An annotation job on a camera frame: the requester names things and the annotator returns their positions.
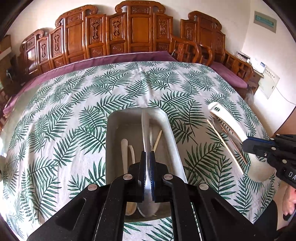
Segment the carved wooden panel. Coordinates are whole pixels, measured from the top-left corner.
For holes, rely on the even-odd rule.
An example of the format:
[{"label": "carved wooden panel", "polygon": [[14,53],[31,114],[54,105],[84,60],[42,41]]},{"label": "carved wooden panel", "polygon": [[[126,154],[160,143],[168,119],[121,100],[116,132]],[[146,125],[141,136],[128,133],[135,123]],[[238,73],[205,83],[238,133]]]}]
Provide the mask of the carved wooden panel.
[{"label": "carved wooden panel", "polygon": [[146,6],[132,6],[132,14],[150,14],[150,8]]},{"label": "carved wooden panel", "polygon": [[52,69],[49,58],[49,37],[42,37],[37,41],[37,63],[39,72],[46,73]]},{"label": "carved wooden panel", "polygon": [[87,58],[107,55],[105,14],[86,17],[86,36]]},{"label": "carved wooden panel", "polygon": [[153,51],[167,50],[173,32],[173,17],[162,13],[153,16]]},{"label": "carved wooden panel", "polygon": [[37,40],[44,35],[43,30],[38,29],[34,33],[25,38],[20,46],[21,56],[20,66],[23,68],[21,72],[29,76],[39,75],[39,65],[37,61]]},{"label": "carved wooden panel", "polygon": [[91,55],[91,58],[103,56],[104,55],[103,46],[91,48],[90,55]]},{"label": "carved wooden panel", "polygon": [[54,60],[54,67],[55,68],[61,67],[63,65],[65,65],[63,57],[57,58],[57,59]]},{"label": "carved wooden panel", "polygon": [[65,65],[64,28],[57,27],[49,34],[49,54],[52,68]]},{"label": "carved wooden panel", "polygon": [[65,59],[67,64],[88,58],[85,45],[87,10],[90,10],[89,15],[94,15],[98,11],[96,6],[85,5],[62,14],[56,21],[56,24],[64,25]]},{"label": "carved wooden panel", "polygon": [[111,54],[124,53],[124,43],[122,44],[111,44],[110,45]]},{"label": "carved wooden panel", "polygon": [[22,42],[20,72],[30,79],[87,58],[168,50],[173,18],[164,14],[162,4],[124,1],[115,12],[110,16],[96,14],[96,6],[85,5],[63,13],[55,22],[56,28],[45,37],[37,30]]},{"label": "carved wooden panel", "polygon": [[[169,43],[172,22],[164,14],[165,7],[163,5],[154,1],[124,1],[115,7],[115,11],[122,13],[123,6],[127,6],[127,40],[129,53],[155,51],[157,41],[160,42],[161,39],[164,39],[163,43]],[[156,18],[154,17],[156,14],[154,13],[155,10],[159,14]]]},{"label": "carved wooden panel", "polygon": [[181,19],[181,38],[209,46],[221,58],[225,49],[225,35],[221,32],[220,22],[199,11],[190,12],[188,18]]},{"label": "carved wooden panel", "polygon": [[53,33],[50,34],[51,36],[51,51],[52,57],[56,57],[62,53],[63,48],[63,41],[62,41],[62,28],[56,29]]},{"label": "carved wooden panel", "polygon": [[110,21],[110,29],[111,29],[111,40],[122,40],[124,39],[124,30],[123,30],[123,25],[124,25],[124,15],[111,18]]},{"label": "carved wooden panel", "polygon": [[107,55],[128,52],[128,24],[126,13],[106,17]]}]

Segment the leaf print tablecloth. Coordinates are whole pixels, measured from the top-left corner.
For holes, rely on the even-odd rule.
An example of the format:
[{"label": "leaf print tablecloth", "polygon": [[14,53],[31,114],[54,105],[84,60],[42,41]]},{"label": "leaf print tablecloth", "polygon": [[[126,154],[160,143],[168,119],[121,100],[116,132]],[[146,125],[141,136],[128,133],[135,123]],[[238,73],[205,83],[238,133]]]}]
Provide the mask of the leaf print tablecloth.
[{"label": "leaf print tablecloth", "polygon": [[[104,185],[107,118],[113,111],[134,107],[164,110],[188,183],[208,183],[255,222],[272,200],[279,180],[272,175],[256,183],[241,175],[206,123],[207,105],[215,101],[226,107],[248,135],[268,138],[234,89],[200,64],[110,64],[44,83],[23,112],[7,154],[3,196],[9,226],[25,240],[88,184]],[[238,153],[236,158],[247,171],[249,164]],[[246,153],[245,159],[250,163]],[[171,218],[125,223],[123,239],[172,240]]]}]

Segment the metal screw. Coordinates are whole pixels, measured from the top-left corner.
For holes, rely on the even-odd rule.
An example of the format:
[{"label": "metal screw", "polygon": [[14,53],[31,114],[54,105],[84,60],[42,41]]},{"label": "metal screw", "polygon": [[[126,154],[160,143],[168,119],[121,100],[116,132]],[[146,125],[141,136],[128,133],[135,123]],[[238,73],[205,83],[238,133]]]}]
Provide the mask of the metal screw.
[{"label": "metal screw", "polygon": [[94,190],[96,190],[98,188],[98,186],[96,185],[96,184],[90,184],[88,187],[87,187],[87,189],[88,190],[90,190],[90,191],[94,191]]},{"label": "metal screw", "polygon": [[133,175],[132,174],[125,174],[124,176],[123,176],[123,179],[124,180],[130,180],[130,179],[132,179],[133,178]]},{"label": "metal screw", "polygon": [[163,176],[163,178],[166,179],[166,180],[172,180],[173,179],[173,175],[172,174],[165,174]]},{"label": "metal screw", "polygon": [[200,189],[205,191],[209,189],[209,186],[206,183],[202,183],[200,184]]}]

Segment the purple seat cushion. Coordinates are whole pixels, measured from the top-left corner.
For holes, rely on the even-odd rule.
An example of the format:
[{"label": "purple seat cushion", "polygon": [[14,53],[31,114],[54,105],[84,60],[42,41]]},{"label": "purple seat cushion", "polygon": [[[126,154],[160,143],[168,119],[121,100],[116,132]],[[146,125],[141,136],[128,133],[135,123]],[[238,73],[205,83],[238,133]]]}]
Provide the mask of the purple seat cushion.
[{"label": "purple seat cushion", "polygon": [[235,73],[231,72],[231,70],[226,68],[223,64],[213,62],[210,67],[215,70],[232,87],[243,89],[246,89],[248,87],[248,84],[245,81],[235,75]]}]

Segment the white cable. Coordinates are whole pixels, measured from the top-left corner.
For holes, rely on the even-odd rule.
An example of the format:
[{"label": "white cable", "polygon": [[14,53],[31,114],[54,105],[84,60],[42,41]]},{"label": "white cable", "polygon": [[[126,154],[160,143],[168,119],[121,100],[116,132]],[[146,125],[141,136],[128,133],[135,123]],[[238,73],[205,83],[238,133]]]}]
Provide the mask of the white cable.
[{"label": "white cable", "polygon": [[[281,94],[281,92],[279,91],[279,89],[276,87],[276,89],[278,90],[278,92]],[[286,101],[288,101],[282,94],[281,94],[281,96],[286,100]],[[293,102],[291,102],[291,101],[288,101],[289,103],[291,103],[291,104],[293,104],[293,105],[296,105],[295,103],[293,103]]]}]

